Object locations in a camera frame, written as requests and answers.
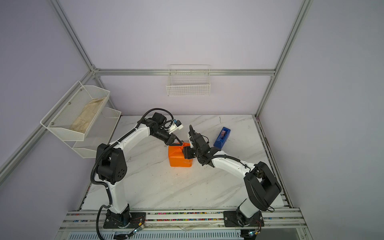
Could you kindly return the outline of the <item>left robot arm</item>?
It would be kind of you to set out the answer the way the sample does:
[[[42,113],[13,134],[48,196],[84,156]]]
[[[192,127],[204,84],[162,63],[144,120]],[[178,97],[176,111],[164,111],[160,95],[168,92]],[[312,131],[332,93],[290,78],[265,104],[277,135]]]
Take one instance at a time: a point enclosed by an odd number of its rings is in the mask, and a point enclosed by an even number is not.
[[[183,145],[174,134],[176,130],[183,128],[181,121],[176,120],[173,115],[170,115],[171,119],[168,120],[166,116],[157,113],[157,110],[164,111],[160,108],[149,110],[128,133],[111,144],[100,144],[97,148],[95,164],[90,175],[91,183],[104,186],[108,204],[102,207],[119,222],[127,222],[131,217],[122,183],[128,171],[126,161],[128,152],[149,136],[164,142],[167,146]]]

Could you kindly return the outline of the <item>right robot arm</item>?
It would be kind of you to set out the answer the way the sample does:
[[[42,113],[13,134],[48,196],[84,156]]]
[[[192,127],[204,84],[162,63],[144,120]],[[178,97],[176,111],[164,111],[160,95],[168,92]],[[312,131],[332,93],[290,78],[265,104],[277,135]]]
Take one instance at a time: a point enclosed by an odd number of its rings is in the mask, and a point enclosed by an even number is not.
[[[183,149],[186,159],[197,158],[202,165],[218,168],[244,180],[248,198],[235,211],[226,211],[224,217],[234,226],[263,226],[262,212],[273,209],[272,203],[280,195],[282,187],[264,162],[248,163],[226,154],[216,147],[210,147],[202,134],[189,126],[190,146]]]

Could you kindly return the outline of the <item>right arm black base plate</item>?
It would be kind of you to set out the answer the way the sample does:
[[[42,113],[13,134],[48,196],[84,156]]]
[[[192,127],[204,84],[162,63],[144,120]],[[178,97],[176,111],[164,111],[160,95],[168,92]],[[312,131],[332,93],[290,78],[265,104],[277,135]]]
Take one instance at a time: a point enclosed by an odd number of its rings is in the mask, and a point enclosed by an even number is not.
[[[256,227],[261,228],[265,225],[262,212],[258,211],[251,217],[246,217],[240,211],[224,211],[225,227]]]

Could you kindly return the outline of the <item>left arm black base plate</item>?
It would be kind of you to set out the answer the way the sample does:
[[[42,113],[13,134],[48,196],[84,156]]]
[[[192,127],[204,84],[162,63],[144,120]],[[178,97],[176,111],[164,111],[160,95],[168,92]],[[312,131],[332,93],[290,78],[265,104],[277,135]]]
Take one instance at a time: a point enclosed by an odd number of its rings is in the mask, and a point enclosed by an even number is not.
[[[107,212],[104,229],[135,229],[146,220],[145,212],[133,212],[126,214],[115,214]]]

